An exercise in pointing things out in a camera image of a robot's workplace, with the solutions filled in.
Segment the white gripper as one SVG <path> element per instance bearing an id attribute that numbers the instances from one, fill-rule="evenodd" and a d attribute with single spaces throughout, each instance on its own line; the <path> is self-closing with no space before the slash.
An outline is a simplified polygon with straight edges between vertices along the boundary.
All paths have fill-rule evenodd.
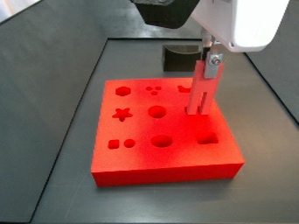
<path id="1" fill-rule="evenodd" d="M 202 29 L 204 78 L 215 79 L 223 53 L 259 52 L 273 41 L 290 0 L 200 0 L 192 18 Z"/>

